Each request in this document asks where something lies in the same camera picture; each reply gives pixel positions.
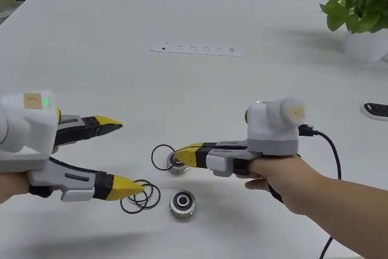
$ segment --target ball bearing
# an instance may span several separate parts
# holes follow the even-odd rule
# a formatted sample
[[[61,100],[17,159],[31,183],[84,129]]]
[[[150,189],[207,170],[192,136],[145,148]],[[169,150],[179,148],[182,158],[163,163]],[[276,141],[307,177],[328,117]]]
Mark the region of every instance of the ball bearing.
[[[170,211],[176,218],[189,218],[195,211],[195,199],[191,192],[180,190],[170,199]]]
[[[169,169],[169,172],[173,175],[183,175],[185,174],[189,167],[185,164],[179,162],[178,160],[175,160],[174,153],[170,153],[167,157],[167,168]]]

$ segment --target green leaves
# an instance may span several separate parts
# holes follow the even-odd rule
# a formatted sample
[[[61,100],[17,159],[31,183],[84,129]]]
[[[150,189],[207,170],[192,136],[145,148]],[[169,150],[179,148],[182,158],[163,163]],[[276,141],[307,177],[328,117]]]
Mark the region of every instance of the green leaves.
[[[352,33],[388,28],[388,0],[329,0],[320,6],[327,15],[327,27],[331,31],[343,24]]]
[[[327,14],[327,27],[332,32],[338,30],[349,16],[349,11],[338,2],[329,0],[326,5],[321,5],[322,11]]]

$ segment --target hand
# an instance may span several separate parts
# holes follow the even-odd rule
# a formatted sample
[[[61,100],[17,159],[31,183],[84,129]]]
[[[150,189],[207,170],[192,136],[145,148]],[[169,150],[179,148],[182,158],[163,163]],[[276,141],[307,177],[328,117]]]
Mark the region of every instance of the hand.
[[[28,193],[30,183],[26,173],[0,173],[0,204],[12,196]]]
[[[316,191],[322,188],[325,177],[312,169],[298,156],[260,158],[249,166],[246,188],[269,191],[268,184],[281,196],[284,205],[296,214],[304,214]]]

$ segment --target black remote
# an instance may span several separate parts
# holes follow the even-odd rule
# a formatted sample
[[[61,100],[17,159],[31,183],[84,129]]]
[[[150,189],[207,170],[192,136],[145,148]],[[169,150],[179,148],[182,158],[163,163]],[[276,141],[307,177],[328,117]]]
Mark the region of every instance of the black remote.
[[[365,103],[361,106],[361,112],[368,118],[378,121],[388,121],[388,105],[378,103]]]

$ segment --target socket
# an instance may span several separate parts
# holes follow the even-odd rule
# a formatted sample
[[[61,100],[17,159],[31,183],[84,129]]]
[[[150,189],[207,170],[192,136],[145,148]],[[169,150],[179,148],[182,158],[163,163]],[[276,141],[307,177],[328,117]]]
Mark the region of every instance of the socket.
[[[193,44],[178,44],[172,42],[163,42],[152,44],[151,52],[167,52],[167,53],[183,53],[196,55],[216,55],[216,56],[231,56],[243,57],[244,55],[233,46],[221,45],[193,45]]]

